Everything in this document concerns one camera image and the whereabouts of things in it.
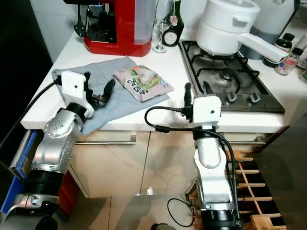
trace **wine glass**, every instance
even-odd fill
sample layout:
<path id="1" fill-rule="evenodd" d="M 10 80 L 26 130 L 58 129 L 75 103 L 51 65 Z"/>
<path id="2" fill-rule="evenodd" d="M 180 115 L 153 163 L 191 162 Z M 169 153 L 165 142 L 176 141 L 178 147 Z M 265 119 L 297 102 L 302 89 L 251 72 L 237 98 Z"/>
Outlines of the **wine glass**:
<path id="1" fill-rule="evenodd" d="M 160 31 L 160 40 L 158 44 L 153 45 L 153 50 L 157 53 L 166 52 L 166 48 L 162 45 L 162 35 L 165 30 L 168 30 L 172 25 L 171 22 L 171 10 L 174 4 L 174 0 L 158 0 L 155 8 L 154 22 Z"/>

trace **wooden rack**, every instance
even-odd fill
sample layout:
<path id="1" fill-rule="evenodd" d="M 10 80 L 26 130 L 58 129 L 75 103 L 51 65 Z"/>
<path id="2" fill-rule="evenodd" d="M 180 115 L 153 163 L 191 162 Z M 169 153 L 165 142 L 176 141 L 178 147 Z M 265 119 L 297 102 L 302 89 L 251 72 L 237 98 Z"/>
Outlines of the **wooden rack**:
<path id="1" fill-rule="evenodd" d="M 244 230 L 286 230 L 282 217 L 252 157 L 235 151 L 238 205 Z M 197 191 L 187 198 L 193 204 L 194 228 L 203 230 Z"/>

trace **red coffee machine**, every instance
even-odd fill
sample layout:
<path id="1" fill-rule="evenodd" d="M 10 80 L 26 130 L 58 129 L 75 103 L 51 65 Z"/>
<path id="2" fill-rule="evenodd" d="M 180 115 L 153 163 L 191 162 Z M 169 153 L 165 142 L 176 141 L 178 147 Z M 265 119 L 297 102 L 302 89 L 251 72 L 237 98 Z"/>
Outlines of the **red coffee machine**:
<path id="1" fill-rule="evenodd" d="M 151 49 L 154 10 L 154 0 L 100 0 L 74 29 L 93 53 L 142 57 Z"/>

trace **gas stove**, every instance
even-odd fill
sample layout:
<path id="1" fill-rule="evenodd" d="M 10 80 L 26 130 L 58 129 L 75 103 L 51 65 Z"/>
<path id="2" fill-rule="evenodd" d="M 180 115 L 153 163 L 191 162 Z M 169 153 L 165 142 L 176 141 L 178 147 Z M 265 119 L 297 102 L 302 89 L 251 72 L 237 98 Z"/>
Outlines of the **gas stove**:
<path id="1" fill-rule="evenodd" d="M 180 40 L 181 53 L 195 93 L 214 93 L 222 101 L 222 111 L 283 114 L 284 108 L 252 70 L 240 53 L 211 55 L 195 41 Z"/>

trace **stove knob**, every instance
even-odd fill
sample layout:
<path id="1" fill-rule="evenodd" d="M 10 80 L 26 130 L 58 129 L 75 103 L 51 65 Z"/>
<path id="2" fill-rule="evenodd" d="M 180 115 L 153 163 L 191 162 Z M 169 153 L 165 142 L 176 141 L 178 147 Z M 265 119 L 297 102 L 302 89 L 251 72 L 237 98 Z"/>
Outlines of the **stove knob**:
<path id="1" fill-rule="evenodd" d="M 253 94 L 251 94 L 249 98 L 250 98 L 250 101 L 253 102 L 253 103 L 257 103 L 258 101 L 261 100 L 260 95 L 255 93 L 255 92 Z"/>
<path id="2" fill-rule="evenodd" d="M 238 99 L 238 95 L 235 92 L 230 92 L 229 94 L 227 94 L 227 100 L 229 102 L 235 102 L 236 99 Z"/>

